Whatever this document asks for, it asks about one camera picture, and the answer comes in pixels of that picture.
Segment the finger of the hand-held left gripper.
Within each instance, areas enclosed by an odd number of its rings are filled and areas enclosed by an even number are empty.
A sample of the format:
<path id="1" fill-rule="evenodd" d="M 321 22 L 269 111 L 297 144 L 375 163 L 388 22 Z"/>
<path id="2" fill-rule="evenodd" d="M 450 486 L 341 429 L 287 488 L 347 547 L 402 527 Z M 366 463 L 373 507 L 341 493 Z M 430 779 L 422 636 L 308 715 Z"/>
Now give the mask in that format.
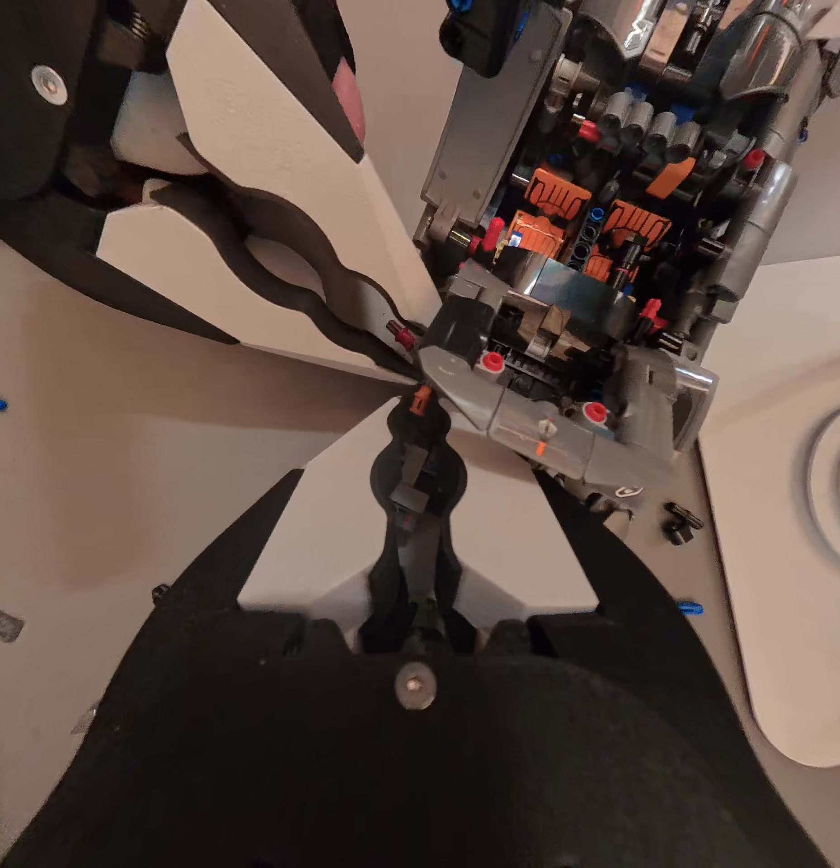
<path id="1" fill-rule="evenodd" d="M 166 50 L 192 146 L 243 189 L 304 212 L 338 262 L 427 326 L 439 295 L 366 154 L 337 2 L 186 2 Z"/>
<path id="2" fill-rule="evenodd" d="M 114 133 L 143 109 L 177 96 L 172 76 L 132 73 Z M 338 262 L 321 230 L 298 207 L 243 189 L 216 169 L 196 176 L 142 168 L 139 201 L 104 221 L 99 260 L 216 326 L 240 344 L 367 377 L 422 377 L 414 349 L 386 324 L 400 314 L 369 278 Z"/>

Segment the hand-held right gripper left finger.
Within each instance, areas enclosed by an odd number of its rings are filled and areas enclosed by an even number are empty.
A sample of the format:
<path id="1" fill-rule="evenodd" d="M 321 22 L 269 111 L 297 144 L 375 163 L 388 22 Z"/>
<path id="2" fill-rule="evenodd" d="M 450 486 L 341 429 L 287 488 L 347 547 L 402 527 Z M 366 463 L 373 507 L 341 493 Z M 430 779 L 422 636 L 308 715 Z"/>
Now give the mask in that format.
<path id="1" fill-rule="evenodd" d="M 242 609 L 330 620 L 358 651 L 387 528 L 371 470 L 392 441 L 387 419 L 398 403 L 393 397 L 306 464 L 239 592 Z"/>

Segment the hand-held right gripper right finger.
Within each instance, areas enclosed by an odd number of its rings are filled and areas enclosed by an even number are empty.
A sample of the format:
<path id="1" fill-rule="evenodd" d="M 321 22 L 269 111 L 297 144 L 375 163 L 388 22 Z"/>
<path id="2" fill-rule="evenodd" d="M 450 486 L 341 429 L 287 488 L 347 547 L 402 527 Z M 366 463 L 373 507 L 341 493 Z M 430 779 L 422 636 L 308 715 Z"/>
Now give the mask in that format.
<path id="1" fill-rule="evenodd" d="M 522 456 L 480 435 L 449 401 L 447 443 L 465 491 L 449 517 L 461 567 L 455 611 L 483 638 L 504 621 L 591 613 L 599 597 Z"/>

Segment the grey lego car model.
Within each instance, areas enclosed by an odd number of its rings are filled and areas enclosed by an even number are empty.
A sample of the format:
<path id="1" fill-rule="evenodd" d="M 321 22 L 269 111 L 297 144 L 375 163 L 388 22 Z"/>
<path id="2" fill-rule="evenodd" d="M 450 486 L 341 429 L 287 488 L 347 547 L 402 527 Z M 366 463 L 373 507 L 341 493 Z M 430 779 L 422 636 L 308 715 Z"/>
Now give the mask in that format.
<path id="1" fill-rule="evenodd" d="M 630 509 L 708 415 L 701 365 L 840 94 L 840 2 L 447 2 L 462 66 L 414 234 L 418 356 L 480 434 Z"/>

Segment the black lego connector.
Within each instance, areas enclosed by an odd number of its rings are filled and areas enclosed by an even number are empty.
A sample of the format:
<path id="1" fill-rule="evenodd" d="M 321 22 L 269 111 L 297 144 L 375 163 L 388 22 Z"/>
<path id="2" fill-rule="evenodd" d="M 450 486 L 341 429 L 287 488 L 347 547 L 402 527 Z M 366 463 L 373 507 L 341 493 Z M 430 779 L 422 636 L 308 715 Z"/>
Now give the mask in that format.
<path id="1" fill-rule="evenodd" d="M 684 506 L 675 502 L 664 504 L 667 515 L 662 523 L 664 538 L 674 546 L 682 546 L 694 538 L 694 534 L 705 527 L 705 522 Z"/>

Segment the person's left hand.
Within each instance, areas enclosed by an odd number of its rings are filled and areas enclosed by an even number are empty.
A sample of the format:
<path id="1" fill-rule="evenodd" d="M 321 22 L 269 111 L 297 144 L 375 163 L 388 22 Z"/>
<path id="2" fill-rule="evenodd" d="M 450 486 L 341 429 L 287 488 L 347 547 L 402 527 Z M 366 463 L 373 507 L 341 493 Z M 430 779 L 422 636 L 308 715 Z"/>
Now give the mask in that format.
<path id="1" fill-rule="evenodd" d="M 331 87 L 360 145 L 366 137 L 366 119 L 356 74 L 348 59 L 342 57 L 331 80 Z"/>

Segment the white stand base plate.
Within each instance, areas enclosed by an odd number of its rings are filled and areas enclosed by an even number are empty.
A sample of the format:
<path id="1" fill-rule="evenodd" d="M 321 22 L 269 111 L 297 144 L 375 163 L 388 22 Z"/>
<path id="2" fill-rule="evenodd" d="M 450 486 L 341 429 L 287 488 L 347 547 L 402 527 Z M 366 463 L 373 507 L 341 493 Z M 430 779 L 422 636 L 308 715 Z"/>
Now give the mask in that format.
<path id="1" fill-rule="evenodd" d="M 700 434 L 756 722 L 840 765 L 840 256 L 759 268 L 705 361 Z"/>

